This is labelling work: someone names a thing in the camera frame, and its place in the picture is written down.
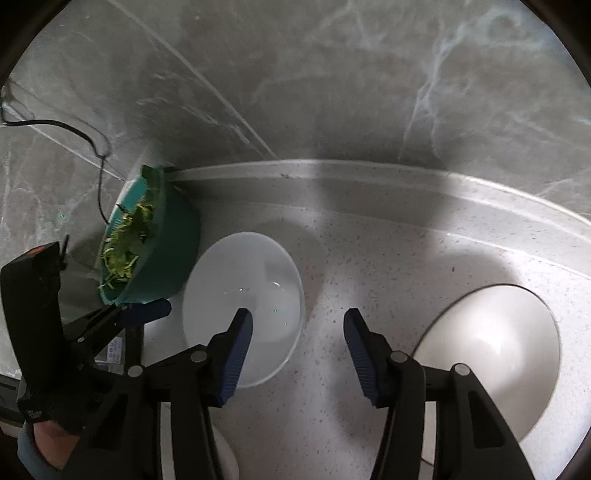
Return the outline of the person's left hand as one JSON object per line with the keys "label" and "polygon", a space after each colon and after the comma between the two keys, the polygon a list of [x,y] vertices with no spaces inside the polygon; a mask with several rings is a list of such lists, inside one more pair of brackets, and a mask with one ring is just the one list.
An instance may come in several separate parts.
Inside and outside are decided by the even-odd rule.
{"label": "person's left hand", "polygon": [[35,423],[33,432],[36,446],[43,458],[52,467],[63,470],[80,436],[69,433],[52,420]]}

